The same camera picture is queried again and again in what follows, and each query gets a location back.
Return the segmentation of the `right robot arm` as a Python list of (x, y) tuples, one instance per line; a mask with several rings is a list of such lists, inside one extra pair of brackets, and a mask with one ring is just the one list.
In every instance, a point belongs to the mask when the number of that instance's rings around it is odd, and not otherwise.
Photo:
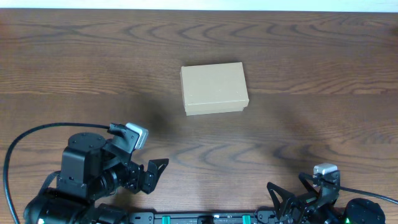
[(275, 217), (283, 223), (347, 223), (385, 224), (381, 206), (365, 198), (354, 198), (340, 211), (335, 203), (343, 187), (340, 171), (327, 174), (299, 174), (299, 180), (307, 193), (296, 196), (272, 182), (267, 184)]

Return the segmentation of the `brown cardboard box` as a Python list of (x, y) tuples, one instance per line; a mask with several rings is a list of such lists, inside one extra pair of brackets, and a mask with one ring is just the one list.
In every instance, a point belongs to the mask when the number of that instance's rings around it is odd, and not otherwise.
[(180, 78), (187, 116), (243, 111), (249, 104), (241, 62), (182, 67)]

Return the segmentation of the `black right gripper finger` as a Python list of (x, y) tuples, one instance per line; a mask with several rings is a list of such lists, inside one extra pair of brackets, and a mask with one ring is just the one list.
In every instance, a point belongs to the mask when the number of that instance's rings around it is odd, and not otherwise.
[(272, 199), (277, 218), (293, 220), (293, 206), (297, 202), (296, 196), (272, 182), (267, 183), (267, 190)]
[(314, 188), (314, 186), (312, 184), (310, 184), (309, 182), (312, 181), (313, 183), (318, 184), (319, 179), (320, 179), (320, 174), (310, 175), (310, 174), (301, 172), (301, 173), (299, 173), (298, 178), (308, 192), (313, 192), (315, 194), (319, 194), (318, 191)]

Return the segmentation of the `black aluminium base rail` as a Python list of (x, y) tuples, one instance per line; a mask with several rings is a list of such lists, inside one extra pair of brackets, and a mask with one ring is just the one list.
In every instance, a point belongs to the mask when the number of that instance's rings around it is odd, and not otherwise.
[(255, 211), (163, 212), (145, 210), (127, 212), (121, 208), (101, 204), (92, 223), (125, 224), (286, 224), (294, 223), (291, 216), (278, 217), (270, 207)]

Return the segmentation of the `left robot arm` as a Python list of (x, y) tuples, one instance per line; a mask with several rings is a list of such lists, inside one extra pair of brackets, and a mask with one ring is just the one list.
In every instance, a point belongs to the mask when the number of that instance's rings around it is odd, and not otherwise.
[(131, 160), (138, 135), (124, 131), (105, 139), (95, 133), (71, 136), (60, 171), (50, 174), (26, 206), (26, 223), (129, 223), (126, 210), (95, 202), (123, 187), (133, 194), (154, 191), (168, 159), (147, 166)]

